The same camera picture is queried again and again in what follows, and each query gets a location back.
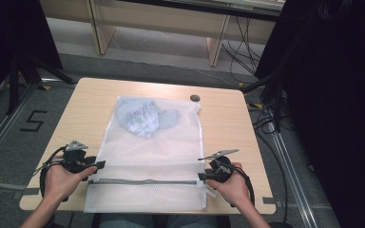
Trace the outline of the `light wooden desk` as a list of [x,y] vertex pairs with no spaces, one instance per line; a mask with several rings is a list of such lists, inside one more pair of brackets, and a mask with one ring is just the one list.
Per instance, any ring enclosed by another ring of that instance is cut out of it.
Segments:
[[285,0],[39,0],[49,18],[91,25],[96,53],[103,55],[116,28],[149,29],[206,39],[209,65],[224,40],[264,45]]

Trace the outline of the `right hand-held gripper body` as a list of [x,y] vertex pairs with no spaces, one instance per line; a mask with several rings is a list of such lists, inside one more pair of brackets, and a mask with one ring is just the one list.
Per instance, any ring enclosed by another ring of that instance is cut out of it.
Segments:
[[232,165],[231,161],[227,158],[227,155],[239,152],[238,149],[222,150],[205,158],[202,160],[210,160],[210,168],[215,172],[215,178],[213,181],[226,182],[233,172],[235,171],[235,166]]

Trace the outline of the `pale printed garment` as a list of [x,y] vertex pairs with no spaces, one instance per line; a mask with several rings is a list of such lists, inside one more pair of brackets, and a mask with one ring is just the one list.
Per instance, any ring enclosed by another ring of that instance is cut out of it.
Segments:
[[140,138],[174,127],[180,118],[176,109],[161,109],[150,99],[123,97],[117,101],[116,119],[121,127]]

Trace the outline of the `person's left hand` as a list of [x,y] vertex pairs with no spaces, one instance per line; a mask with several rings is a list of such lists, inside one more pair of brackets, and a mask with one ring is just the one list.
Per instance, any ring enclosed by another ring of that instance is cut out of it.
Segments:
[[59,162],[53,162],[48,167],[45,178],[43,199],[61,203],[75,191],[83,179],[92,175],[96,170],[96,166],[91,166],[79,173],[71,173]]

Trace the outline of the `wooden table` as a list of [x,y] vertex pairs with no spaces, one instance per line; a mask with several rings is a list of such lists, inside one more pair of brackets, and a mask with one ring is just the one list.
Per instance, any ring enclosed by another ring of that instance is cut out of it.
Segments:
[[96,155],[120,96],[188,101],[193,95],[200,97],[202,106],[199,117],[204,153],[237,148],[239,151],[229,159],[239,162],[250,177],[257,210],[264,215],[274,214],[277,206],[246,102],[238,90],[83,78],[73,91],[41,160],[46,161],[57,148],[73,140],[87,144],[89,156]]

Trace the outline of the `white mesh laundry bag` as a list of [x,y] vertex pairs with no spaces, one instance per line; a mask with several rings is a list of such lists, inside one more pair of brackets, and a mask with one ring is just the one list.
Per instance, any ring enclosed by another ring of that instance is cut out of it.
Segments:
[[191,101],[150,99],[161,109],[176,109],[178,123],[140,138],[119,124],[115,108],[97,157],[106,165],[89,178],[86,213],[158,213],[201,211],[207,187],[198,174],[202,160],[201,105]]

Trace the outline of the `person's legs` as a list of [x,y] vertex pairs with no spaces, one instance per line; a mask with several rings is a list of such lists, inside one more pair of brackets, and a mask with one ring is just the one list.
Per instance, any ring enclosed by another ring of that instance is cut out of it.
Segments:
[[103,214],[99,228],[218,228],[215,216]]

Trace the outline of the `aluminium floor rail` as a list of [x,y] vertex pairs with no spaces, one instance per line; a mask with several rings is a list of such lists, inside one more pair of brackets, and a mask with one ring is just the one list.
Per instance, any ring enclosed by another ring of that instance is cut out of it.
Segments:
[[289,156],[286,144],[284,143],[281,134],[278,132],[273,123],[269,123],[268,127],[272,131],[272,137],[279,154],[279,159],[286,174],[287,180],[291,186],[299,213],[304,222],[304,226],[305,228],[318,228],[314,211],[301,186],[295,167]]
[[28,85],[21,94],[18,101],[18,105],[11,111],[10,114],[7,114],[3,119],[3,121],[0,123],[0,144],[5,139],[7,134],[10,132],[16,120],[20,116],[20,113],[23,111],[26,102],[36,89],[37,89],[36,85]]

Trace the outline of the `black tripod stand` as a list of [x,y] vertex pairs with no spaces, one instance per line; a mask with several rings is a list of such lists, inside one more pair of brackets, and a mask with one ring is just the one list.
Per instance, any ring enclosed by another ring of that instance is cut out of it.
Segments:
[[8,114],[12,114],[20,104],[19,77],[22,76],[28,85],[38,86],[42,78],[37,72],[37,67],[48,71],[51,75],[69,85],[76,85],[76,81],[65,73],[49,65],[43,60],[28,53],[17,53],[10,59],[10,101]]
[[280,109],[281,109],[281,97],[282,97],[282,83],[281,79],[285,75],[283,69],[275,69],[266,77],[258,80],[257,82],[241,88],[240,91],[245,94],[260,86],[264,86],[264,90],[259,96],[261,101],[265,104],[269,104],[273,107],[272,120],[275,125],[275,130],[280,132]]

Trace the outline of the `black curtain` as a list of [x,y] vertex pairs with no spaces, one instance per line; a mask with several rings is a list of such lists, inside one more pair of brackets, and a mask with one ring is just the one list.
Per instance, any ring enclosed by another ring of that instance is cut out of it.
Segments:
[[256,75],[277,67],[341,228],[365,228],[365,0],[286,0]]
[[12,56],[23,52],[62,68],[40,0],[0,0],[0,85]]

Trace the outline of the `person's right hand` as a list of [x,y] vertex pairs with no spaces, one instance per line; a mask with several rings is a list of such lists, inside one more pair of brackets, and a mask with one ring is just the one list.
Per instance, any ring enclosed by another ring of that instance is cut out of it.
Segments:
[[218,190],[222,197],[238,209],[251,204],[249,190],[244,178],[237,171],[234,171],[226,182],[207,180],[206,184]]

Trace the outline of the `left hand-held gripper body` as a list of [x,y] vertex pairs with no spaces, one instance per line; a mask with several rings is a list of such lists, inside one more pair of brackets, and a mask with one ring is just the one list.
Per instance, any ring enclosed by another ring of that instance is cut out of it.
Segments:
[[89,167],[96,166],[94,156],[87,157],[88,146],[73,140],[65,146],[62,159],[59,163],[70,173],[80,173]]

